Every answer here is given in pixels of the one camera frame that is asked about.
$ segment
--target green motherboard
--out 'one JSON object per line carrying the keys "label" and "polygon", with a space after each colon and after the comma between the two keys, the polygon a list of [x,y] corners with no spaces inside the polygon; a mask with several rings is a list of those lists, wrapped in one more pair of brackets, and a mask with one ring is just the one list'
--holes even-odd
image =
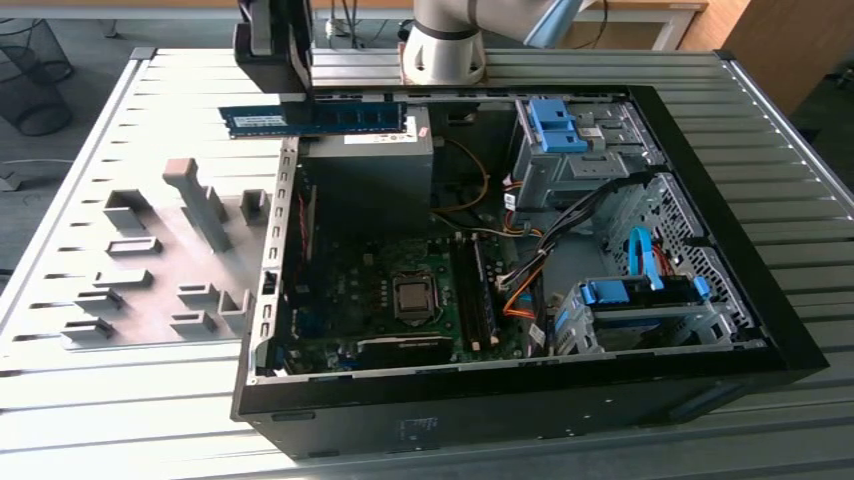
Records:
{"label": "green motherboard", "polygon": [[[368,368],[359,361],[366,340],[380,345],[395,339],[440,339],[447,344],[448,363],[522,357],[523,325],[500,316],[496,296],[491,297],[495,305],[488,306],[496,312],[490,313],[492,341],[472,341],[466,333],[464,322],[471,320],[460,312],[466,301],[460,295],[472,293],[458,291],[455,275],[462,275],[462,267],[451,252],[458,240],[438,237],[318,246],[312,283],[314,291],[323,294],[295,311],[287,352],[295,373]],[[479,269],[484,284],[491,285],[495,275],[507,269],[502,241],[483,236],[476,242],[483,257]],[[383,366],[382,358],[376,361]]]}

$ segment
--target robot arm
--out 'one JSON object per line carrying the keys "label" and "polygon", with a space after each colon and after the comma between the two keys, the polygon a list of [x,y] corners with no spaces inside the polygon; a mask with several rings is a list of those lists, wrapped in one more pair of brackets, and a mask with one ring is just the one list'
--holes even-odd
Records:
{"label": "robot arm", "polygon": [[551,48],[593,0],[415,0],[415,24],[403,52],[407,81],[476,83],[486,71],[480,30]]}

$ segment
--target ram slot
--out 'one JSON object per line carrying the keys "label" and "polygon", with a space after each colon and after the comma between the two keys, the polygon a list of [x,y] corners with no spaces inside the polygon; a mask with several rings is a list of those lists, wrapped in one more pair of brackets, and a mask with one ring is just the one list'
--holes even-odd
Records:
{"label": "ram slot", "polygon": [[451,268],[466,348],[482,351],[498,343],[491,291],[476,240],[458,236],[451,242]]}

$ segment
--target blue plastic latch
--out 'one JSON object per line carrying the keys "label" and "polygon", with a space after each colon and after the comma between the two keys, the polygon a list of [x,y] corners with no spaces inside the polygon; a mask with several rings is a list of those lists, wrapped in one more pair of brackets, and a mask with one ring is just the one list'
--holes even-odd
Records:
{"label": "blue plastic latch", "polygon": [[629,292],[621,280],[590,282],[597,294],[597,303],[629,303]]}
{"label": "blue plastic latch", "polygon": [[[641,272],[641,259],[643,263],[643,272]],[[643,227],[635,227],[629,234],[629,275],[646,275],[653,285],[653,290],[662,290],[665,283],[658,276],[658,267],[655,266],[655,256],[653,254],[653,235]]]}
{"label": "blue plastic latch", "polygon": [[582,285],[582,297],[584,297],[584,305],[597,303],[597,297],[593,295],[593,291],[587,285]]}
{"label": "blue plastic latch", "polygon": [[563,322],[570,318],[570,311],[564,310],[560,314],[560,318],[558,318],[558,322],[555,323],[555,332],[560,331],[560,327],[563,326]]}
{"label": "blue plastic latch", "polygon": [[575,131],[575,117],[570,115],[563,100],[536,98],[528,102],[531,123],[542,138],[546,153],[584,153],[587,141]]}
{"label": "blue plastic latch", "polygon": [[706,277],[694,277],[694,288],[697,288],[697,293],[699,293],[703,300],[707,300],[709,297],[711,297],[711,288],[709,287]]}

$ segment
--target metal workbench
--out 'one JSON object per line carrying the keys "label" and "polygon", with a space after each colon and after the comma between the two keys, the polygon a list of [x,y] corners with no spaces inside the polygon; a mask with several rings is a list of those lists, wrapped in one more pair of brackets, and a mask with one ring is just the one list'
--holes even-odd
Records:
{"label": "metal workbench", "polygon": [[[319,84],[398,83],[392,51],[319,51],[315,62]],[[659,52],[492,51],[488,64],[498,84],[658,87],[830,368],[675,427],[294,464],[228,418],[236,340],[65,351],[56,335],[80,313],[63,296],[109,262],[93,245],[116,235],[99,203],[116,185],[195,156],[224,203],[272,187],[278,142],[230,141],[215,108],[275,102],[231,52],[137,50],[0,299],[4,478],[23,468],[28,478],[854,476],[854,202],[743,70],[713,54]],[[180,205],[168,189],[151,195],[159,209]]]}

